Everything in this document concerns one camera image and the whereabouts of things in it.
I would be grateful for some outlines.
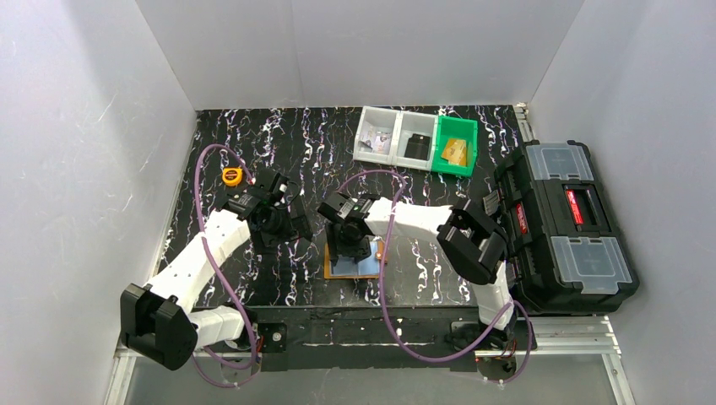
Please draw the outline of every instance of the green plastic container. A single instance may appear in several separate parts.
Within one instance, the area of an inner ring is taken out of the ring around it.
[[[464,139],[467,143],[467,166],[453,165],[441,157],[450,138]],[[456,176],[472,177],[477,160],[477,121],[464,120],[451,116],[437,118],[435,153],[432,158],[432,171],[449,173]]]

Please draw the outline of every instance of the white wall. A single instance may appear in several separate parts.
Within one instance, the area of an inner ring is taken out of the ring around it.
[[[138,0],[195,109],[515,103],[583,0]]]
[[[612,316],[638,403],[713,403],[716,3],[587,0],[531,103],[588,144],[642,288]]]
[[[195,115],[133,1],[0,2],[0,402],[101,403]]]

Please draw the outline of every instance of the clear plastic lid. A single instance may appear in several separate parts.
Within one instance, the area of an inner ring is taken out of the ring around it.
[[[616,294],[632,276],[616,238],[552,236],[562,281],[582,283],[582,294]]]
[[[535,180],[594,180],[584,149],[576,145],[529,145],[527,156]]]

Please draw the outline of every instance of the black box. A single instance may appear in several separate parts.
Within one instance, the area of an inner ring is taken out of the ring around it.
[[[607,314],[634,295],[639,279],[584,144],[526,143],[495,177],[515,296],[531,313]]]

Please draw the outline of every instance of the tabletop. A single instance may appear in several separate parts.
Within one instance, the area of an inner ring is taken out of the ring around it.
[[[324,219],[318,204],[350,176],[363,170],[395,169],[408,182],[402,201],[450,205],[461,197],[481,199],[495,187],[497,164],[521,142],[510,105],[391,107],[456,116],[478,122],[479,152],[472,178],[421,170],[393,168],[353,160],[353,139],[360,107],[200,111],[187,168],[184,171],[160,269],[198,233],[193,210],[193,171],[202,149],[221,143],[236,151],[256,171],[270,166],[299,183],[313,240],[283,244],[276,256],[256,255],[251,244],[239,247],[222,269],[246,305],[379,305],[377,280],[323,277]],[[212,152],[204,162],[203,212],[214,206],[220,173],[235,166],[225,152]],[[370,192],[392,198],[399,183],[390,175],[368,175],[347,188],[350,195]],[[450,267],[442,250],[425,241],[394,237],[388,252],[385,282],[388,305],[475,305],[469,283]],[[197,306],[212,307],[229,300],[212,278]]]

